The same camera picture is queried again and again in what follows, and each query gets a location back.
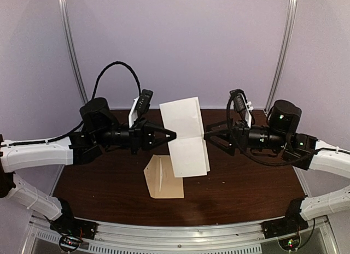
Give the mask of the brown kraft envelope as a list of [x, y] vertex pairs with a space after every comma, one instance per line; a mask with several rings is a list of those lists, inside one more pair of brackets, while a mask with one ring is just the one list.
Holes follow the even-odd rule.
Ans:
[[170, 156], [153, 155], [143, 172], [151, 198], [184, 198], [183, 178], [174, 176]]

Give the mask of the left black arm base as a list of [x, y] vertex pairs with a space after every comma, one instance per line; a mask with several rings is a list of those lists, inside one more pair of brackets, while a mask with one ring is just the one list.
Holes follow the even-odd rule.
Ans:
[[55, 220], [50, 220], [50, 228], [60, 234], [93, 240], [97, 223], [75, 218], [69, 203], [62, 198], [58, 200], [62, 206], [61, 215]]

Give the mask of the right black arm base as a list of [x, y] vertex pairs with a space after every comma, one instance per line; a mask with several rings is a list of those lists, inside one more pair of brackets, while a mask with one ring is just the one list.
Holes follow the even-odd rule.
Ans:
[[265, 239], [297, 233], [308, 228], [308, 222], [300, 215], [303, 200], [304, 198], [291, 200], [283, 218], [264, 221], [261, 224]]

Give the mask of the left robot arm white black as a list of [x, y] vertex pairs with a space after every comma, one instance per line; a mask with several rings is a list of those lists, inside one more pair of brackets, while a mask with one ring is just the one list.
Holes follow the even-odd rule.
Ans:
[[12, 141], [1, 139], [1, 198], [13, 199], [41, 213], [64, 230], [74, 234], [79, 226], [69, 204], [49, 196], [16, 174], [19, 169], [88, 164], [114, 146], [149, 151], [176, 139], [175, 132], [141, 117], [149, 99], [138, 97], [130, 111], [129, 122], [121, 124], [103, 97], [94, 98], [80, 108], [81, 124], [61, 137], [44, 140]]

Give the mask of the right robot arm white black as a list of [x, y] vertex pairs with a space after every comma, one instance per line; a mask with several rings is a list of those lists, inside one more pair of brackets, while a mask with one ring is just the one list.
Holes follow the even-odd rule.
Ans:
[[252, 124], [252, 117], [234, 121], [226, 111], [222, 123], [208, 125], [204, 139], [229, 155], [239, 151], [255, 163], [267, 167], [291, 165], [303, 170], [320, 170], [349, 177], [349, 151], [316, 137], [297, 133], [301, 109], [278, 100], [269, 112], [266, 126]]

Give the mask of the right round circuit board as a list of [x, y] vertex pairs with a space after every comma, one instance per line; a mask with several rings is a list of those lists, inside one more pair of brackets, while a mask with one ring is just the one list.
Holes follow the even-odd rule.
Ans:
[[301, 238], [299, 235], [293, 235], [291, 237], [278, 239], [280, 248], [284, 251], [291, 252], [299, 248], [301, 244]]

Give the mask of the round circuit board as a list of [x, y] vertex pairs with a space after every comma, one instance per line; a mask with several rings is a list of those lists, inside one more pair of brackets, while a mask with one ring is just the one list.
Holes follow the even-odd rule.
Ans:
[[73, 236], [63, 235], [59, 239], [59, 247], [65, 252], [75, 251], [83, 241]]
[[301, 238], [299, 235], [293, 235], [291, 237], [278, 239], [280, 248], [284, 251], [291, 252], [299, 248], [301, 244]]

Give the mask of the left round circuit board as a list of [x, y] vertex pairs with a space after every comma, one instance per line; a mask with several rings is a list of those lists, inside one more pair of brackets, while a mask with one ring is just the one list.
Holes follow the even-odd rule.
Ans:
[[59, 239], [59, 247], [65, 252], [75, 251], [83, 241], [73, 236], [63, 235]]

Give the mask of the front aluminium slotted rail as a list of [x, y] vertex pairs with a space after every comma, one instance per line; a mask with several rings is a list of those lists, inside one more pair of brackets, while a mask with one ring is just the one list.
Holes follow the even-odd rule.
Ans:
[[93, 239], [74, 253], [290, 253], [285, 244], [297, 239], [295, 253], [339, 253], [327, 217], [298, 233], [266, 238], [261, 221], [229, 225], [161, 227], [99, 222]]

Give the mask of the right aluminium frame post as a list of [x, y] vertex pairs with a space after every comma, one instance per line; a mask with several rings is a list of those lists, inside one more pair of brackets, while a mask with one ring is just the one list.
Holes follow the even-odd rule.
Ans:
[[289, 48], [289, 44], [293, 34], [293, 30], [294, 30], [297, 8], [298, 8], [298, 0], [289, 0], [281, 48], [279, 51], [277, 65], [276, 65], [272, 85], [270, 88], [269, 96], [267, 98], [267, 102], [265, 105], [265, 109], [264, 109], [265, 112], [268, 112], [272, 108], [273, 101], [277, 93], [278, 85], [282, 78], [284, 64], [287, 59], [288, 48]]

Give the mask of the aluminium frame post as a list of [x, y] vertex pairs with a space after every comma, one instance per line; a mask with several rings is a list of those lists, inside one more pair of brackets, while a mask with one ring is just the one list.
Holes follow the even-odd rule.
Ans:
[[61, 14], [61, 21], [63, 26], [63, 33], [65, 35], [65, 41], [67, 45], [68, 57], [73, 71], [75, 83], [77, 85], [78, 93], [80, 95], [83, 104], [86, 104], [88, 97], [86, 94], [85, 86], [81, 77], [77, 54], [74, 47], [74, 40], [71, 31], [69, 12], [67, 7], [67, 0], [58, 0], [59, 10]]
[[264, 109], [265, 112], [268, 112], [272, 108], [273, 101], [277, 93], [278, 85], [282, 78], [284, 64], [287, 59], [288, 48], [289, 48], [289, 44], [293, 34], [293, 30], [294, 30], [297, 8], [298, 8], [298, 0], [289, 0], [281, 48], [279, 51], [277, 65], [276, 65], [272, 85], [270, 88], [269, 96], [267, 98], [267, 102], [265, 105], [265, 109]]

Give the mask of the left aluminium frame post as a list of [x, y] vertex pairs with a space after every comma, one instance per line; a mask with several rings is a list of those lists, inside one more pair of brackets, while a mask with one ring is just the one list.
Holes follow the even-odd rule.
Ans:
[[67, 0], [58, 0], [59, 10], [61, 14], [61, 21], [63, 26], [63, 33], [65, 35], [65, 41], [67, 45], [68, 57], [73, 71], [75, 83], [77, 85], [78, 93], [80, 95], [83, 104], [86, 104], [88, 97], [86, 94], [85, 86], [81, 77], [77, 54], [74, 47], [74, 40], [71, 31], [69, 12], [67, 7]]

